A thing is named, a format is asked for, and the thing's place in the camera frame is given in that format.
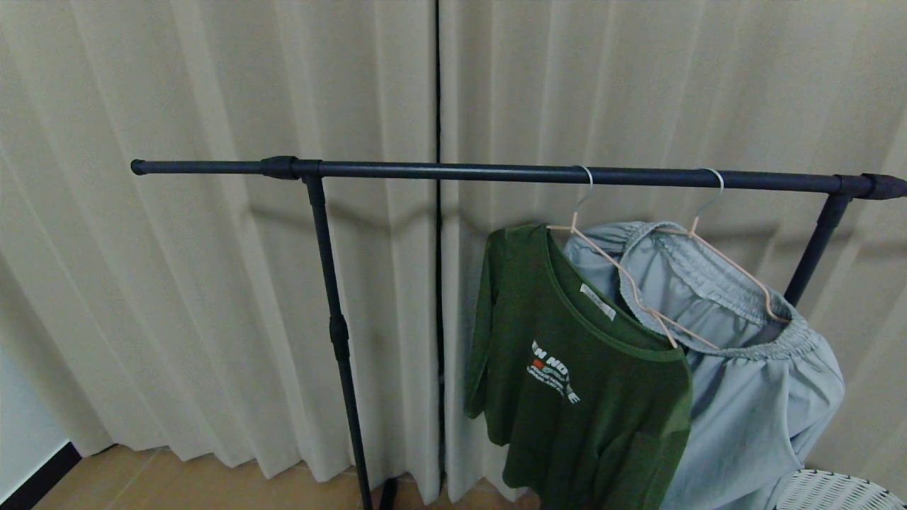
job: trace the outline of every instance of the shirt logo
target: shirt logo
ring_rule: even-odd
[[[580,398],[570,386],[570,371],[567,366],[554,356],[549,356],[548,352],[539,347],[535,340],[532,341],[532,354],[535,355],[535,358],[532,359],[532,363],[526,368],[526,371],[534,378],[556,389],[561,397],[566,397],[571,404],[579,402]]]

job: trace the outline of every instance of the curtain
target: curtain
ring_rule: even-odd
[[[299,183],[146,160],[446,162],[907,177],[900,2],[0,3],[0,347],[84,455],[352,463]],[[440,62],[435,61],[435,51]],[[441,102],[435,103],[435,69]],[[436,116],[439,107],[440,119]],[[463,415],[487,234],[563,223],[580,187],[326,179],[373,485],[453,500],[504,450]],[[712,191],[599,186],[585,226],[688,224]],[[783,289],[821,196],[727,191],[700,232]],[[907,493],[907,208],[857,201],[800,310],[848,397],[811,465]]]
[[[352,463],[302,184],[132,158],[434,158],[418,3],[0,5],[3,347],[83,455]],[[325,182],[373,485],[439,492],[434,185]]]
[[[440,4],[446,162],[907,177],[903,2]],[[463,408],[485,237],[567,224],[583,186],[444,182],[445,441],[451,498],[501,480],[505,449]],[[714,191],[597,186],[580,223],[689,225]],[[699,232],[784,290],[823,196],[726,191]],[[907,208],[856,201],[799,309],[848,396],[809,464],[907,494]]]

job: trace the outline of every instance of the white clothing tag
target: white clothing tag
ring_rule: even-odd
[[[601,311],[605,312],[605,315],[607,315],[609,319],[614,320],[614,316],[617,315],[618,312],[614,311],[612,307],[608,306],[604,301],[602,301],[598,294],[596,294],[594,290],[590,289],[588,285],[583,283],[582,287],[580,287],[580,292],[585,294],[587,298],[591,299],[592,302],[595,303],[595,306],[599,307]]]

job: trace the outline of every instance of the white woven basket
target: white woven basket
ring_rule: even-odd
[[[903,510],[907,508],[887,489],[848,475],[817,469],[797,471],[777,510]]]

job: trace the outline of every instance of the clothing label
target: clothing label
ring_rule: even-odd
[[[570,371],[567,366],[554,356],[549,356],[548,351],[539,347],[538,342],[535,340],[532,341],[532,354],[535,356],[526,371],[534,378],[553,387],[562,397],[566,397],[571,404],[579,402],[580,398],[577,397],[570,386]]]
[[[592,299],[592,302],[595,303],[595,306],[599,307],[601,311],[605,312],[605,315],[608,316],[608,319],[614,320],[614,316],[617,315],[618,312],[614,311],[612,307],[608,306],[604,301],[602,301],[599,295],[596,294],[594,290],[590,289],[588,285],[583,283],[582,287],[580,287],[580,292],[585,294],[587,298]]]

